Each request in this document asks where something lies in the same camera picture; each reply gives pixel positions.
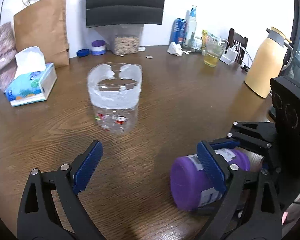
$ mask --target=wooden chair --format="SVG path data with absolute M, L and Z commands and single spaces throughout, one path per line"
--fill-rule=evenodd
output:
M 247 48 L 247 44 L 248 44 L 248 38 L 247 37 L 243 38 L 240 34 L 235 33 L 234 29 L 231 28 L 230 31 L 229 31 L 228 42 L 229 42 L 229 44 L 230 44 L 231 47 L 233 45 L 239 44 L 239 45 L 241 45 L 242 47 L 244 47 L 246 49 Z M 241 57 L 243 59 L 245 51 L 242 48 L 238 47 L 238 46 L 236 47 L 235 50 L 240 53 L 240 55 L 241 55 Z M 240 58 L 239 53 L 237 55 L 237 58 L 235 59 L 235 62 L 237 62 L 239 65 L 241 65 L 242 64 L 242 60 Z

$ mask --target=metal bolt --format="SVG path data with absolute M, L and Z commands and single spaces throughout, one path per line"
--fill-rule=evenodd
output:
M 38 169 L 33 169 L 33 170 L 31 171 L 31 174 L 32 174 L 32 175 L 36 175 L 38 172 L 39 172 Z
M 231 164 L 230 169 L 233 171 L 237 171 L 239 169 L 239 166 L 237 164 Z
M 263 175 L 267 175 L 269 172 L 268 172 L 267 169 L 261 169 L 261 173 L 262 173 Z
M 67 169 L 69 169 L 69 164 L 63 164 L 61 166 L 61 170 L 66 171 Z

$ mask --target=white wall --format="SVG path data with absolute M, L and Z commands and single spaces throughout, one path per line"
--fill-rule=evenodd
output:
M 173 21 L 185 18 L 192 4 L 197 5 L 198 36 L 206 29 L 227 38 L 229 29 L 234 28 L 249 39 L 247 51 L 252 58 L 267 36 L 266 28 L 275 26 L 287 37 L 291 35 L 293 0 L 165 0 L 162 25 L 145 25 L 141 45 L 168 45 Z M 13 15 L 24 7 L 21 0 L 5 0 L 2 23 L 13 22 Z M 103 38 L 98 33 L 102 27 L 85 27 L 85 0 L 66 0 L 66 17 L 70 57 L 89 47 L 93 40 Z

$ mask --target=brown table surface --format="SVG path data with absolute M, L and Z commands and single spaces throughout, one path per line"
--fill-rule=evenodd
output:
M 224 137 L 234 121 L 265 121 L 271 99 L 243 83 L 246 73 L 237 64 L 219 61 L 211 68 L 202 55 L 178 57 L 166 50 L 73 58 L 56 69 L 57 82 L 44 102 L 13 108 L 0 93 L 0 216 L 13 233 L 30 171 L 71 163 L 95 139 L 103 143 L 103 158 L 79 198 L 107 239 L 191 239 L 201 229 L 207 217 L 178 211 L 173 203 L 173 161 L 194 154 L 200 140 Z M 95 123 L 87 92 L 89 70 L 104 62 L 143 69 L 138 122 L 121 137 Z

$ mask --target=tissue box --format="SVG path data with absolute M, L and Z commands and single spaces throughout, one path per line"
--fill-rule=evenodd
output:
M 12 106 L 46 101 L 57 80 L 53 63 L 47 63 L 44 71 L 18 76 L 5 91 Z

